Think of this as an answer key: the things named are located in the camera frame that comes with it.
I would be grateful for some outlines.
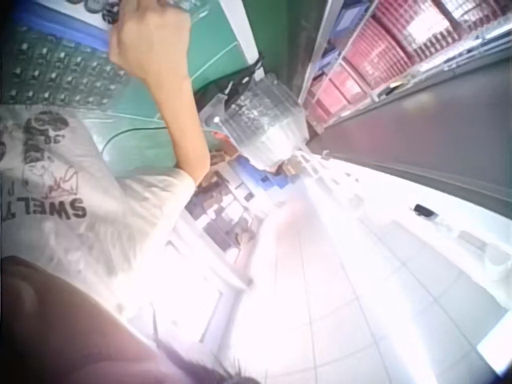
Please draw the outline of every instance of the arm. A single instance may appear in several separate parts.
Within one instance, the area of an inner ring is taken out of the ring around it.
[[[177,167],[198,185],[210,168],[210,153],[187,69],[190,17],[159,3],[122,1],[110,35],[110,60],[148,86],[169,130]]]

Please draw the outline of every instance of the clear plastic container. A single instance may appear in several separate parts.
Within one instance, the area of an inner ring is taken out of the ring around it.
[[[308,138],[304,109],[273,75],[253,82],[219,125],[261,170],[288,159]]]

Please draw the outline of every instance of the hair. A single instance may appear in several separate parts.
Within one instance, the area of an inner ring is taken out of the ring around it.
[[[240,366],[234,373],[231,373],[223,364],[217,359],[217,363],[220,365],[222,372],[214,370],[197,362],[191,362],[185,359],[175,348],[171,345],[164,343],[158,335],[158,326],[156,311],[153,307],[153,337],[157,348],[166,356],[166,358],[172,362],[177,368],[179,368],[184,374],[186,374],[194,383],[197,384],[260,384],[260,382],[254,378],[244,377]]]

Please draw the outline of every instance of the store aisle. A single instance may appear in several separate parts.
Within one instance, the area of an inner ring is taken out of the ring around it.
[[[371,229],[309,185],[267,220],[225,360],[269,384],[484,383],[505,315],[392,222]]]

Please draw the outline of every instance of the white t-shirt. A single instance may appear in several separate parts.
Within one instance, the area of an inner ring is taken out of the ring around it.
[[[114,178],[73,111],[53,107],[0,106],[0,171],[1,256],[25,258],[111,309],[127,304],[130,276],[163,249],[195,190],[181,170]]]

